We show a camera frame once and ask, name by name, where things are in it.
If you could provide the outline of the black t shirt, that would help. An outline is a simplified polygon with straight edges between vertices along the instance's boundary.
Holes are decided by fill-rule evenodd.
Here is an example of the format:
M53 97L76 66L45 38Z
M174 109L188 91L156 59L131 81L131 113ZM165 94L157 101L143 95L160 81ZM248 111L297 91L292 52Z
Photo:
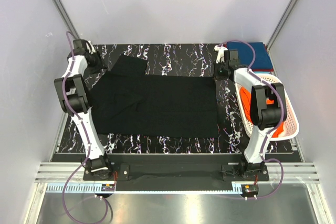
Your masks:
M97 133L218 136L213 78L151 75L146 68L146 60L121 55L92 87Z

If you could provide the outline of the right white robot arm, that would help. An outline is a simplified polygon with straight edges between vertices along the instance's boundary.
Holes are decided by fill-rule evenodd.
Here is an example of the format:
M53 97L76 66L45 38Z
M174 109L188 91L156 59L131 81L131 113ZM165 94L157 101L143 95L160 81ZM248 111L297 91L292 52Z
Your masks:
M238 166L230 175L254 180L265 171L265 148L287 118L285 88L282 83L269 83L241 65L235 50L223 46L215 46L214 50L217 52L214 79L230 79L251 95L249 114L253 131Z

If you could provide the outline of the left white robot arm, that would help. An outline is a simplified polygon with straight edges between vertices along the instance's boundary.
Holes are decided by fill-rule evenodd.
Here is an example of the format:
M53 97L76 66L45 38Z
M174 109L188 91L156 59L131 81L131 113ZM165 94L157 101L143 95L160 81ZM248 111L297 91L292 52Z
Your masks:
M113 175L113 167L95 129L92 101L83 78L86 71L95 74L107 66L90 41L75 39L70 45L67 69L54 80L54 87L62 110L71 117L85 146L83 179L107 180Z

